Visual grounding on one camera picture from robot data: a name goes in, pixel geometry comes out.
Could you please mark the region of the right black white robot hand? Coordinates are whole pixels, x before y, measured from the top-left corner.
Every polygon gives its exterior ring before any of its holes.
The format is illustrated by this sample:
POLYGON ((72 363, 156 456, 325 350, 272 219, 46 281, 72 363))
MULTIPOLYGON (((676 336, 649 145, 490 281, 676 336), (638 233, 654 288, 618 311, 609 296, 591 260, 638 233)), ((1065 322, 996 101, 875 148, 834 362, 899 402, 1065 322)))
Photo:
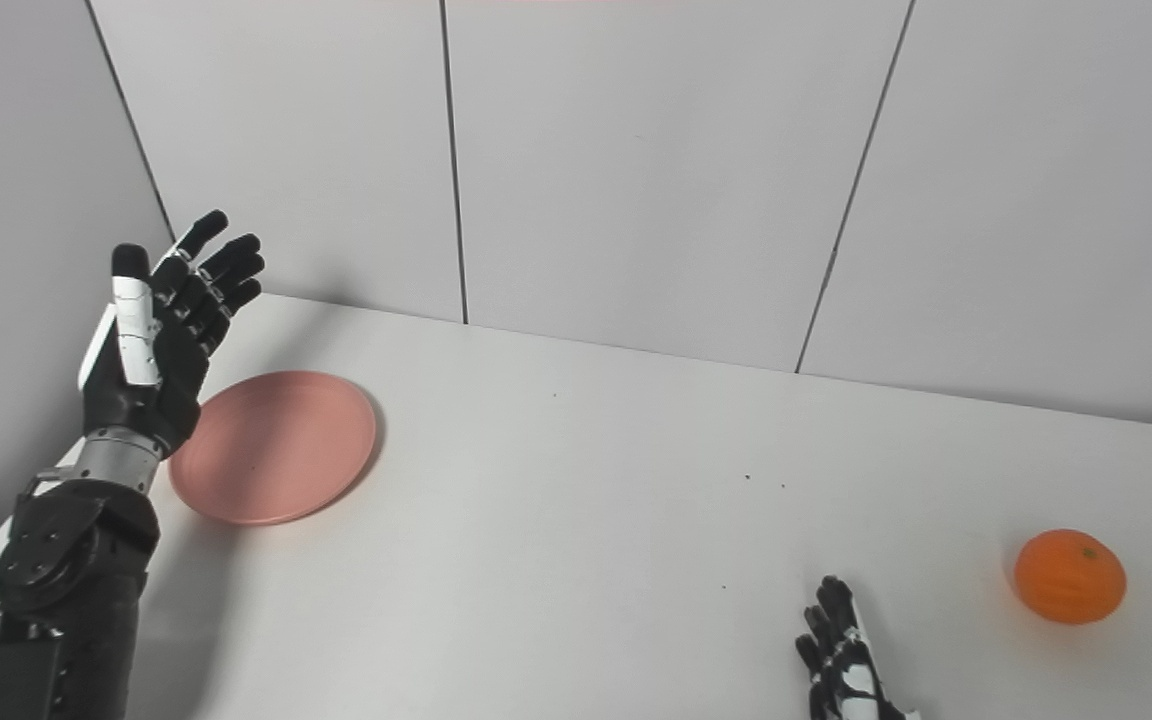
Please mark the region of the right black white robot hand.
POLYGON ((814 605, 805 607, 808 632, 795 641, 808 679, 812 719, 920 719, 902 711, 884 691, 881 675, 861 620, 852 589, 827 575, 814 589, 814 605))

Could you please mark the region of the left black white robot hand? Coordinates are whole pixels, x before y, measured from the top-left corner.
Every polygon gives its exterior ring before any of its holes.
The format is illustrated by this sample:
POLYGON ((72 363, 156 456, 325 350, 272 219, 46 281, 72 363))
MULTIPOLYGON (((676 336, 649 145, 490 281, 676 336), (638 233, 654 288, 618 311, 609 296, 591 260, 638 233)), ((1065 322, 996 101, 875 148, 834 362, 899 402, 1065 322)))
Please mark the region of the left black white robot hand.
POLYGON ((211 356, 238 310, 262 295, 256 234, 206 250, 228 225, 223 210, 211 210, 156 262, 138 243, 111 252, 111 297, 77 377, 84 435, 131 430, 160 457, 192 435, 211 356))

